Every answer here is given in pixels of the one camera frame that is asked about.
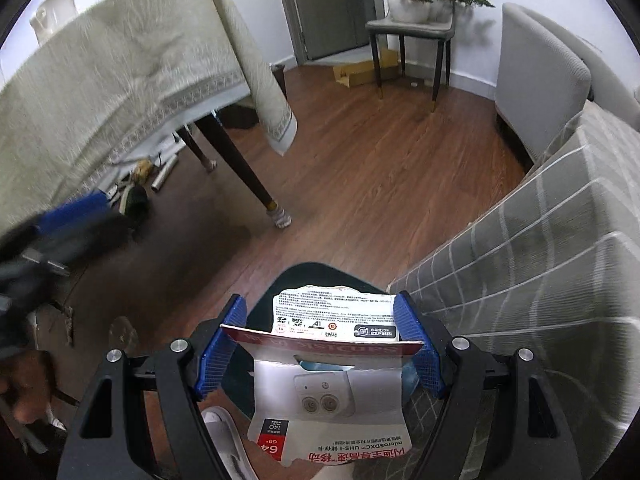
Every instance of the person's hand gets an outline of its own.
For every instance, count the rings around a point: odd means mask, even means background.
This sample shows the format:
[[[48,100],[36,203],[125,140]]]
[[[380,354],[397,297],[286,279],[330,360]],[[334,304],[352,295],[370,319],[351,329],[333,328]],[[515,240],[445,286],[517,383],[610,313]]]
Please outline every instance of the person's hand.
[[[0,362],[0,395],[10,387],[17,391],[15,420],[31,424],[46,414],[51,388],[41,352],[27,350]]]

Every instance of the white planter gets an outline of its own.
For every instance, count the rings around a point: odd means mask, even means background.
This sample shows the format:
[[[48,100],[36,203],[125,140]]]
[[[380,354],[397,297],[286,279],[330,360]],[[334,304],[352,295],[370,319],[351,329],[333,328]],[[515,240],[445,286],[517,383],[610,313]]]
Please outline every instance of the white planter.
[[[395,22],[429,23],[431,4],[415,0],[387,0],[389,16]]]
[[[446,23],[451,19],[453,6],[451,2],[433,0],[431,3],[430,21]]]

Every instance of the white pitcher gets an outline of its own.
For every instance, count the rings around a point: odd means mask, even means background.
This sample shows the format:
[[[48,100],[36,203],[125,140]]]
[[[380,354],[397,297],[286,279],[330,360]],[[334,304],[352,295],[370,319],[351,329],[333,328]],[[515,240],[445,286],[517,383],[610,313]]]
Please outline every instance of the white pitcher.
[[[53,34],[78,15],[74,0],[44,0],[29,20],[38,38],[44,44]]]

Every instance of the wooden table leg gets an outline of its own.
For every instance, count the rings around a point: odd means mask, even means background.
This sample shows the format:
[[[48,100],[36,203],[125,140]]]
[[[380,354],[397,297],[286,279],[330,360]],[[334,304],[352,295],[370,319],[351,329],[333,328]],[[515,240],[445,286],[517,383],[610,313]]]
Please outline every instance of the wooden table leg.
[[[205,139],[211,143],[222,159],[267,208],[267,214],[273,219],[274,224],[280,229],[288,227],[291,224],[291,216],[271,197],[242,153],[238,151],[222,124],[211,114],[198,119],[195,123]]]
[[[216,169],[216,161],[211,160],[207,155],[204,154],[186,126],[178,128],[175,133],[177,133],[178,136],[184,141],[184,143],[187,145],[187,148],[189,148],[194,153],[194,155],[198,157],[198,160],[203,165],[204,169],[207,170],[207,173],[211,173]]]

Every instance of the potted plant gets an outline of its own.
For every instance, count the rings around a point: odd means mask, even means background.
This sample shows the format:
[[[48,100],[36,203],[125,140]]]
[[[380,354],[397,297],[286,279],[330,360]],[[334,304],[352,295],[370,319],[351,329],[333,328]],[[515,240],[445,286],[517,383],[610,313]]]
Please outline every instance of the potted plant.
[[[453,5],[493,7],[488,0],[388,0],[389,14],[396,22],[429,23],[450,19]]]

